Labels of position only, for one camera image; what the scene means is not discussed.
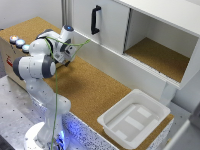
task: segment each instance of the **cork surface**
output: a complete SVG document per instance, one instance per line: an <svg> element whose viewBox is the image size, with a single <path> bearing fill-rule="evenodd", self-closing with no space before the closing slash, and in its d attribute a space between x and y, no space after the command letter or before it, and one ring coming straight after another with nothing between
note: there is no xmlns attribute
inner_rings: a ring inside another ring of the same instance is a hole
<svg viewBox="0 0 200 150"><path fill-rule="evenodd" d="M178 82L181 82L190 60L148 38L143 39L125 53Z"/></svg>
<svg viewBox="0 0 200 150"><path fill-rule="evenodd" d="M36 17L1 31L0 36L9 41L9 37L16 34L30 44L39 33L48 28L60 32L60 29ZM71 101L71 112L119 149L123 149L104 133L97 118L131 92L131 89L79 57L76 57L68 67L59 67L57 74L58 93ZM45 82L55 91L55 76L45 79ZM146 149L172 119L173 116L169 115L137 150Z"/></svg>

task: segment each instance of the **brown shelf liner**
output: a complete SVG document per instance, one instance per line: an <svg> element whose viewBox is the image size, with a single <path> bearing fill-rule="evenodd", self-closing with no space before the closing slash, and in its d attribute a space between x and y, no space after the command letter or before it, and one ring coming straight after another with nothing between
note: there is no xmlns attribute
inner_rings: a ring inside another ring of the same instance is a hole
<svg viewBox="0 0 200 150"><path fill-rule="evenodd" d="M60 32L60 29L36 17L1 31L0 36L9 41L9 37L15 34L30 44L39 33L48 28ZM131 89L79 57L68 67L58 68L57 73L58 93L71 101L71 112L119 149L123 149L104 133L97 118L131 92ZM55 76L45 79L45 82L55 91ZM137 150L145 150L172 119L173 115L170 114Z"/></svg>
<svg viewBox="0 0 200 150"><path fill-rule="evenodd" d="M149 38L143 39L125 53L178 82L181 82L190 60Z"/></svg>

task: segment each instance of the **brown countertop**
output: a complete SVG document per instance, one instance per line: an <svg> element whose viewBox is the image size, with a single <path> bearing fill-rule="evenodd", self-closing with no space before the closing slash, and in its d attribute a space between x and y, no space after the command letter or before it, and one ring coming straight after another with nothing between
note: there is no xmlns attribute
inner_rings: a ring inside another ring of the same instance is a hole
<svg viewBox="0 0 200 150"><path fill-rule="evenodd" d="M30 44L39 33L48 28L60 32L60 29L36 17L0 31L0 36L9 42L11 35L18 35ZM71 101L71 112L119 149L123 149L104 133L102 126L97 122L97 118L131 92L131 89L79 57L76 57L68 67L59 67L57 72L58 93ZM45 82L55 91L55 76L45 79ZM169 115L137 150L146 149L172 119L173 115Z"/></svg>

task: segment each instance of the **white plastic bin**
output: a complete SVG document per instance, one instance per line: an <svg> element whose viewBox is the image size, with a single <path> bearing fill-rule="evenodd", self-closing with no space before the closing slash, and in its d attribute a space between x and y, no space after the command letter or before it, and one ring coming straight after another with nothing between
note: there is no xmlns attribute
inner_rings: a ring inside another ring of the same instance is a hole
<svg viewBox="0 0 200 150"><path fill-rule="evenodd" d="M136 149L169 113L169 108L135 89L102 114L98 122L122 147Z"/></svg>

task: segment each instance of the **door handle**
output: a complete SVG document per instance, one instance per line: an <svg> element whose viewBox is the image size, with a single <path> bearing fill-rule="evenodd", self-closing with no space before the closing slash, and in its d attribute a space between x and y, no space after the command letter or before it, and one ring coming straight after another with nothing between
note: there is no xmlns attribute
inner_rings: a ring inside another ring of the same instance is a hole
<svg viewBox="0 0 200 150"><path fill-rule="evenodd" d="M96 28L96 12L101 10L101 7L96 5L96 8L92 10L92 21L91 21L91 31L92 35L98 33L100 30Z"/></svg>

